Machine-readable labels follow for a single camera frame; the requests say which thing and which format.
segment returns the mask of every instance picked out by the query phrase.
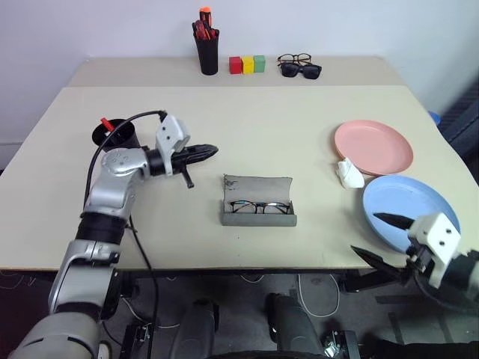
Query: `black cable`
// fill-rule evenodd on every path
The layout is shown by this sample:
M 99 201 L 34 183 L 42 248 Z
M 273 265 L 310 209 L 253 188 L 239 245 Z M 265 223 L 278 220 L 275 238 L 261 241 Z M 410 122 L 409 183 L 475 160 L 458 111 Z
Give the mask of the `black cable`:
M 93 157 L 91 158 L 90 167 L 88 168 L 87 184 L 85 186 L 85 198 L 83 199 L 83 206 L 85 206 L 85 204 L 87 203 L 88 196 L 90 195 L 91 177 L 93 175 L 93 169 L 95 167 L 95 162 L 97 161 L 98 156 L 102 152 L 102 149 L 104 148 L 104 146 L 107 144 L 107 142 L 110 140 L 110 138 L 112 136 L 114 136 L 116 133 L 118 133 L 123 128 L 123 126 L 126 126 L 127 123 L 130 123 L 137 118 L 140 118 L 140 117 L 143 117 L 143 116 L 150 116 L 152 114 L 158 114 L 161 121 L 163 121 L 163 119 L 166 116 L 166 112 L 161 111 L 161 110 L 142 112 L 140 114 L 136 114 L 135 116 L 131 116 L 130 118 L 127 118 L 124 122 L 122 122 L 120 125 L 116 126 L 115 129 L 113 131 L 111 131 L 108 136 L 106 136 L 106 138 L 103 140 L 101 145 L 98 146 L 97 150 L 93 154 Z
M 153 269 L 151 268 L 150 261 L 148 260 L 148 257 L 146 253 L 144 252 L 143 247 L 141 246 L 140 239 L 138 238 L 138 234 L 136 234 L 136 229 L 135 229 L 135 225 L 133 224 L 132 216 L 129 217 L 129 226 L 133 233 L 133 237 L 135 238 L 136 245 L 138 246 L 138 249 L 141 252 L 141 256 L 143 257 L 144 263 L 148 267 L 148 271 L 150 272 L 153 285 L 155 286 L 155 307 L 153 308 L 153 318 L 151 320 L 151 333 L 150 333 L 150 339 L 148 341 L 148 354 L 147 354 L 147 358 L 151 359 L 151 351 L 153 348 L 153 335 L 155 333 L 155 328 L 156 328 L 156 315 L 158 314 L 159 289 L 158 289 L 158 283 L 156 282 L 156 279 L 155 279 L 155 274 L 153 273 Z
M 111 340 L 113 340 L 115 343 L 117 343 L 117 344 L 121 347 L 122 345 L 121 345 L 121 343 L 120 343 L 120 340 L 116 340 L 116 339 L 110 334 L 108 328 L 106 327 L 105 321 L 103 321 L 102 325 L 103 325 L 103 329 L 105 329 L 106 335 L 108 335 Z

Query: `beige table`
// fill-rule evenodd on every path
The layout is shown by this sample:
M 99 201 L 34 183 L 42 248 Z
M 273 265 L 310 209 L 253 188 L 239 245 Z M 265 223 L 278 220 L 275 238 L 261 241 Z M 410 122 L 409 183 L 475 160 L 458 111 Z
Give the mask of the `beige table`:
M 403 174 L 449 201 L 461 223 L 462 251 L 479 248 L 478 187 L 404 85 L 78 86 L 59 93 L 0 177 L 0 267 L 59 267 L 82 211 L 91 130 L 102 116 L 158 108 L 183 119 L 190 144 L 220 151 L 191 166 L 194 189 L 175 176 L 138 191 L 133 217 L 156 269 L 366 267 L 350 245 L 402 266 L 405 256 L 367 225 L 362 190 L 343 189 L 334 172 L 332 136 L 354 119 L 381 121 L 408 139 L 415 160 Z M 158 125 L 155 117 L 136 122 L 141 143 L 153 146 Z M 223 227 L 223 174 L 292 177 L 297 227 Z M 129 234 L 122 247 L 121 268 L 144 268 Z

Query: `blue plate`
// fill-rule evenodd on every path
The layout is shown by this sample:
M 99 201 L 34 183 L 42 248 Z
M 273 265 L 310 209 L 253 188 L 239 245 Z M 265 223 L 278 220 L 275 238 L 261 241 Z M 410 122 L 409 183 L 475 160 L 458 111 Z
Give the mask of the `blue plate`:
M 362 204 L 374 231 L 399 252 L 406 253 L 411 245 L 407 232 L 374 217 L 374 213 L 385 212 L 416 219 L 420 215 L 443 212 L 460 233 L 459 221 L 449 203 L 428 185 L 409 177 L 391 175 L 376 178 L 364 190 Z

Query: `green block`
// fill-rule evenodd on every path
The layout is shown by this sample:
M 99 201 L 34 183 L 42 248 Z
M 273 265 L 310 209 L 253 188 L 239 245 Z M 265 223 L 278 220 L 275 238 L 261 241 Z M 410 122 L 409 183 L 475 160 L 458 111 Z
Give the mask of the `green block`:
M 266 59 L 263 55 L 255 55 L 254 59 L 254 71 L 256 73 L 264 73 L 264 67 L 266 66 Z

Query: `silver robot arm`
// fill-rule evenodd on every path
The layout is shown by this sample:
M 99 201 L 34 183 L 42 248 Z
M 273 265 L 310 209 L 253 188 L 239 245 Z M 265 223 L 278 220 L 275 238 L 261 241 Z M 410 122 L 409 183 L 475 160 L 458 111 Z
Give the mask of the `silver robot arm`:
M 49 294 L 50 314 L 26 335 L 10 359 L 96 358 L 98 323 L 111 317 L 120 298 L 120 242 L 135 190 L 151 176 L 182 173 L 214 155 L 214 146 L 185 147 L 189 134 L 167 115 L 156 133 L 156 149 L 118 148 L 102 159 L 101 173 L 85 204 L 76 238 L 68 245 Z

